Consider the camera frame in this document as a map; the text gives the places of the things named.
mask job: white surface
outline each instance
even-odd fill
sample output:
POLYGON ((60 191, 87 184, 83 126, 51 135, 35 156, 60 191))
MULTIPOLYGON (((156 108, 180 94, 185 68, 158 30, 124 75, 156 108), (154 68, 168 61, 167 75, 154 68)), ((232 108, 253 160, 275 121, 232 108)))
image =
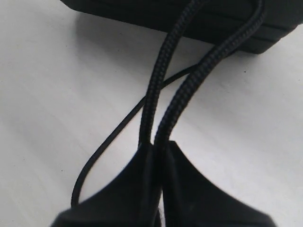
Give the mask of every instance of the white surface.
MULTIPOLYGON (((49 226, 76 177, 144 95, 164 33, 81 14, 58 0, 0 1, 0 226, 49 226)), ((172 138, 209 179, 303 226, 303 27, 207 79, 172 138)), ((169 75, 211 46, 182 39, 169 75)), ((161 94, 158 124, 180 83, 161 94)), ((137 116, 97 163, 82 199, 136 150, 137 116)))

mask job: cord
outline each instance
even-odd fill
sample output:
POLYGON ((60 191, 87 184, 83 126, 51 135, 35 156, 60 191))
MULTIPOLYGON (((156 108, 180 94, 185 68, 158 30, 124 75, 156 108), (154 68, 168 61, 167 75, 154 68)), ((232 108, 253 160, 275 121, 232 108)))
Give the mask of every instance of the cord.
POLYGON ((197 69, 188 75, 168 106, 156 133, 154 142, 155 150, 165 149, 171 132, 182 112, 215 66, 229 53, 239 47, 251 35, 253 35, 262 25, 264 18, 264 0, 257 0, 257 7, 248 21, 220 45, 213 47, 205 57, 202 58, 198 63, 197 69))
MULTIPOLYGON (((162 88, 167 87, 169 84, 173 83, 177 79, 189 74, 194 69, 196 65, 190 66, 177 74, 169 77, 163 82, 162 88)), ((82 168, 76 183, 74 185, 72 194, 71 194, 71 207, 75 207, 79 204, 80 192, 83 187, 85 178, 89 174, 89 171, 94 166, 98 158, 103 154, 103 152, 108 148, 108 146, 114 141, 114 139, 120 134, 120 132, 126 127, 126 125, 135 117, 135 115, 143 107, 145 97, 143 97, 138 104, 130 111, 130 113, 119 123, 119 125, 113 130, 113 132, 106 138, 106 140, 100 145, 100 147, 95 151, 95 153, 89 158, 87 163, 82 168)))
POLYGON ((159 51, 158 58, 154 65, 151 79, 146 92, 145 104, 143 107, 140 131, 139 144, 142 142, 150 142, 152 125, 157 108, 157 103, 161 91, 161 86, 172 58, 172 55, 181 39, 188 24, 192 21, 195 14, 209 0, 191 0, 184 8, 172 30, 167 34, 159 51))

